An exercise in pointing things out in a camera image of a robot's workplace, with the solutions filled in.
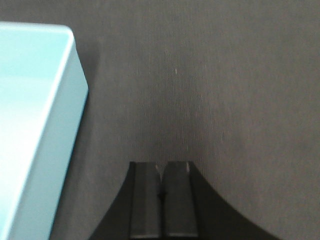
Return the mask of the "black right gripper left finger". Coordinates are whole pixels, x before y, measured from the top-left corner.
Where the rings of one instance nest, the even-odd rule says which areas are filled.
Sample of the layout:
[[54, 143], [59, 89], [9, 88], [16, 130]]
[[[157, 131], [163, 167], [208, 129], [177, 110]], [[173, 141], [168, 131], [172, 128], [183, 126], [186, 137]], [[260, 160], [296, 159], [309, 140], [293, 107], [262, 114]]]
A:
[[153, 162], [135, 164], [130, 219], [131, 238], [161, 237], [161, 177]]

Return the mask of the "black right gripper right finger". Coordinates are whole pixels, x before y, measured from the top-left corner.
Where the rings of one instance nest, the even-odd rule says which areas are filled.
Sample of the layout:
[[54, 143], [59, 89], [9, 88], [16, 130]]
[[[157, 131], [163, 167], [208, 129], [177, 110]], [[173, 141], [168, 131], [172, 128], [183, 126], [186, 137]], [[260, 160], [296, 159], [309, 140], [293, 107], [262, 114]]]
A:
[[189, 164], [183, 161], [168, 162], [162, 183], [163, 233], [166, 238], [197, 238], [198, 226], [190, 182]]

